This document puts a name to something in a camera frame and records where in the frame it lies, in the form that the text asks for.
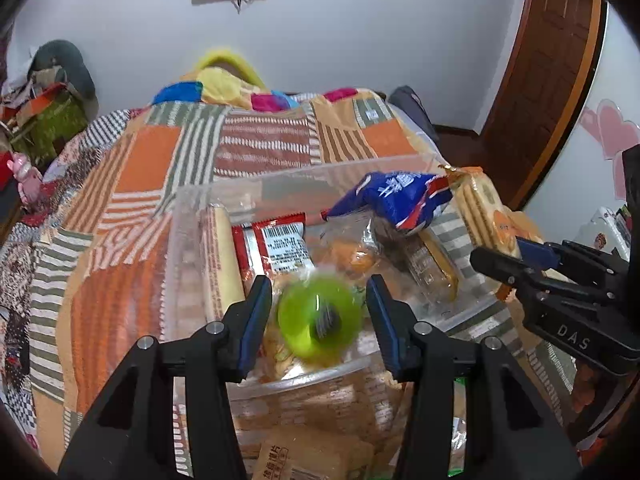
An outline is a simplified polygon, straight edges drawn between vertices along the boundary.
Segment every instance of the snack package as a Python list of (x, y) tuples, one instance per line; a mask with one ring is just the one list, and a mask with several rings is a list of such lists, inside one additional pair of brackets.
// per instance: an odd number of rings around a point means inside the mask
[[(275, 306), (284, 288), (299, 280), (299, 271), (314, 268), (303, 239), (304, 229), (304, 213), (232, 227), (245, 293), (251, 289), (256, 276), (266, 275), (271, 280)], [(280, 380), (294, 361), (275, 313), (276, 308), (272, 308), (258, 354), (255, 376), (261, 382)]]
[(398, 243), (415, 281), (431, 301), (454, 301), (458, 295), (459, 271), (447, 251), (426, 228)]
[(360, 292), (363, 304), (367, 280), (373, 274), (381, 274), (394, 298), (410, 306), (423, 306), (427, 298), (402, 256), (392, 261), (387, 255), (387, 250), (393, 252), (397, 244), (392, 242), (383, 247), (377, 240), (376, 232), (380, 228), (374, 224), (378, 220), (370, 210), (328, 217), (318, 235), (306, 240), (311, 259), (318, 268), (345, 277)]
[(360, 183), (326, 213), (341, 216), (368, 208), (400, 232), (410, 233), (429, 225), (433, 216), (451, 200), (445, 176), (429, 173), (367, 173)]
[(298, 213), (243, 224), (232, 228), (233, 242), (245, 289), (255, 276), (277, 276), (300, 269), (313, 269), (303, 239), (305, 215)]
[(243, 301), (244, 290), (225, 208), (210, 204), (199, 220), (204, 310), (211, 322), (221, 320), (230, 305)]
[(482, 168), (445, 167), (456, 204), (473, 245), (520, 257), (516, 232), (494, 183)]
[(365, 480), (373, 446), (356, 436), (279, 426), (265, 438), (253, 480)]
[(381, 257), (372, 223), (373, 213), (368, 210), (327, 218), (312, 250), (313, 262), (335, 266), (352, 280), (359, 279)]

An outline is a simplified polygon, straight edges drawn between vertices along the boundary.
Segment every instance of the wooden door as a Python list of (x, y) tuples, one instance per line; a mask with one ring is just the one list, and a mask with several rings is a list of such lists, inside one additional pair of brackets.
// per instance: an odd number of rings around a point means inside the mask
[(494, 106), (482, 130), (485, 171), (520, 208), (542, 180), (584, 103), (602, 0), (526, 0)]

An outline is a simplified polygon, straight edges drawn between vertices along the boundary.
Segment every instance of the blue snack bag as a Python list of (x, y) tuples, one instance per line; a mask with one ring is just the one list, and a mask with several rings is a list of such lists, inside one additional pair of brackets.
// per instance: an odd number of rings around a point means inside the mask
[(396, 229), (410, 231), (429, 225), (436, 209), (451, 199), (446, 176), (373, 171), (338, 200), (326, 216), (341, 216), (368, 207)]

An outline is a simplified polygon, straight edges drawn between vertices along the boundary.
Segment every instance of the pink heart decoration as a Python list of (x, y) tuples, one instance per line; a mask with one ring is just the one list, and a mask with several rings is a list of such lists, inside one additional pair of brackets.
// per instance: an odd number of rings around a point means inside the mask
[(596, 112), (591, 110), (591, 108), (585, 107), (582, 115), (580, 116), (580, 124), (591, 134), (591, 137), (596, 139), (600, 145), (602, 145), (600, 127), (598, 126), (598, 114)]
[(631, 121), (623, 121), (620, 109), (608, 99), (603, 99), (598, 105), (598, 126), (602, 136), (600, 142), (604, 158), (607, 160), (640, 142), (638, 125)]

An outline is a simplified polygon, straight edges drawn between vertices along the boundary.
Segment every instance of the blue fabric patch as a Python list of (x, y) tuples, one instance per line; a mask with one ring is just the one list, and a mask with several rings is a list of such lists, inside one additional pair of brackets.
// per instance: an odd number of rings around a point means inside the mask
[(202, 83), (199, 81), (180, 81), (179, 83), (165, 86), (158, 92), (151, 104), (157, 105), (166, 101), (185, 101), (190, 103), (200, 102), (202, 95)]
[(277, 97), (283, 98), (289, 105), (289, 108), (297, 108), (300, 106), (299, 103), (295, 102), (291, 97), (289, 97), (283, 92), (278, 92), (277, 90), (271, 90), (271, 93)]

